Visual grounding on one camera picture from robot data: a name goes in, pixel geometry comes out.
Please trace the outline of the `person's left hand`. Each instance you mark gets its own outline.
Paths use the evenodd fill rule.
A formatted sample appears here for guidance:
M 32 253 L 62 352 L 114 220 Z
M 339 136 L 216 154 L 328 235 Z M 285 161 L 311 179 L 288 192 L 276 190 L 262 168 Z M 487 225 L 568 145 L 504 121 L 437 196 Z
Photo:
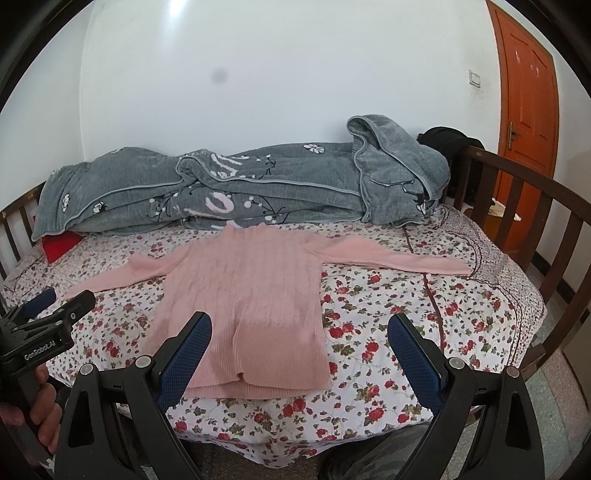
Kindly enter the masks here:
M 39 384 L 39 390 L 30 408 L 29 418 L 39 428 L 37 433 L 39 442 L 54 454 L 61 429 L 62 408 L 56 402 L 56 390 L 48 382 L 49 372 L 44 364 L 36 368 L 35 378 Z

